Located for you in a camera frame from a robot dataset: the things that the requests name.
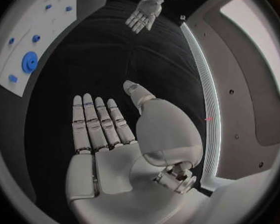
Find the blue knob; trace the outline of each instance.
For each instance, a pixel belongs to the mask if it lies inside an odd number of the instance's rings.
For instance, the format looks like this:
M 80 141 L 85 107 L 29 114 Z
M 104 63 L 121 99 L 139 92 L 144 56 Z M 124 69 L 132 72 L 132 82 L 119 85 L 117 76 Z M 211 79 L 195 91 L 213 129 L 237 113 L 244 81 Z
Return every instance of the blue knob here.
M 33 37 L 32 37 L 32 41 L 33 42 L 37 42 L 37 41 L 39 41 L 40 40 L 40 36 L 39 35 L 34 35 Z
M 11 82 L 14 82 L 14 83 L 17 82 L 17 77 L 14 76 L 14 75 L 9 75 L 8 78 L 9 78 L 9 80 L 10 80 Z
M 22 60 L 22 69 L 25 73 L 32 73 L 38 65 L 37 54 L 33 51 L 27 52 Z
M 66 11 L 71 11 L 73 8 L 71 7 L 71 6 L 67 6 L 66 8 L 65 8 L 65 10 Z
M 11 38 L 10 40 L 9 40 L 9 44 L 11 45 L 11 44 L 13 44 L 14 43 L 14 38 Z

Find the white panel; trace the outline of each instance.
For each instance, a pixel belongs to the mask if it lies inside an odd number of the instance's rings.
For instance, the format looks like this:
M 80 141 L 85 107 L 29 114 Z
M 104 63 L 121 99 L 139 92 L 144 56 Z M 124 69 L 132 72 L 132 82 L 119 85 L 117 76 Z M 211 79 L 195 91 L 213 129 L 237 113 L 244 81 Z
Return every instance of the white panel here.
M 266 59 L 280 92 L 280 56 L 270 34 L 260 19 L 243 0 L 232 0 L 220 12 L 240 27 Z
M 77 0 L 34 0 L 26 9 L 23 16 L 16 19 L 9 36 L 6 37 L 4 47 L 0 53 L 0 84 L 18 96 L 22 96 L 30 74 L 23 72 L 21 63 L 24 55 L 34 51 L 38 60 L 56 39 L 56 37 L 77 19 Z M 40 40 L 32 42 L 34 35 L 39 35 Z M 14 43 L 9 44 L 9 39 L 14 37 Z M 14 75 L 17 82 L 11 82 L 8 77 Z

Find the black fabric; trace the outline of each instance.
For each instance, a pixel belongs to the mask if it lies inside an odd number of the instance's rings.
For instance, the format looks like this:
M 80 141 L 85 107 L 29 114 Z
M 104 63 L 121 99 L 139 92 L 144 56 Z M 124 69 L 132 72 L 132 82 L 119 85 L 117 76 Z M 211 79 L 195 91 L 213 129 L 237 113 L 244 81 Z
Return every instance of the black fabric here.
M 135 133 L 139 117 L 124 93 L 125 80 L 180 107 L 205 143 L 205 107 L 195 62 L 180 28 L 160 16 L 151 32 L 131 32 L 125 20 L 136 3 L 110 0 L 78 25 L 54 51 L 31 96 L 25 148 L 36 204 L 61 223 L 76 223 L 65 198 L 65 176 L 74 155 L 72 100 L 88 92 L 113 98 Z M 194 173 L 200 178 L 202 164 Z

